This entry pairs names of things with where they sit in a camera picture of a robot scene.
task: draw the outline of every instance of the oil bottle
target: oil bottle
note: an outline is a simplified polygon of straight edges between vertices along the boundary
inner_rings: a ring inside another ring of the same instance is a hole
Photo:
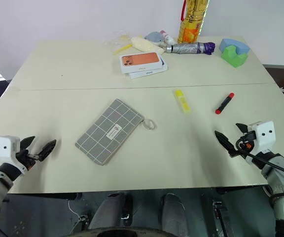
[[[204,18],[208,0],[184,0],[178,43],[193,43],[197,41]],[[183,17],[187,5],[186,18]]]

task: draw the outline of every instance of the green block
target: green block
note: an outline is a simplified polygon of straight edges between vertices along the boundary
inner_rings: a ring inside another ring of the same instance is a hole
[[[221,58],[231,64],[234,68],[237,68],[240,65],[244,64],[247,57],[248,55],[246,53],[237,55],[236,47],[234,45],[227,46],[221,55]]]

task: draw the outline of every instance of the red handle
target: red handle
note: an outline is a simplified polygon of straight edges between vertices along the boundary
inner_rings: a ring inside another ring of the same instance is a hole
[[[184,21],[184,19],[185,19],[183,17],[183,14],[185,13],[185,8],[186,8],[186,0],[183,1],[182,12],[181,12],[181,17],[180,17],[181,21]]]

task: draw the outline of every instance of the small bottle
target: small bottle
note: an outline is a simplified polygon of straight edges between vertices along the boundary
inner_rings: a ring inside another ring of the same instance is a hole
[[[167,34],[165,31],[161,31],[161,34],[164,38],[164,42],[168,45],[174,45],[177,44],[176,41],[169,35]]]
[[[183,17],[187,2],[186,18]],[[178,43],[193,43],[197,41],[204,18],[208,0],[184,0]]]

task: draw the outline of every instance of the yellow highlighter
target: yellow highlighter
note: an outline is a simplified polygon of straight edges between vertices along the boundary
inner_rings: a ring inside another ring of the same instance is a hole
[[[190,106],[188,105],[187,100],[182,90],[175,90],[174,94],[177,99],[177,102],[179,103],[181,110],[185,114],[190,113],[191,112]]]

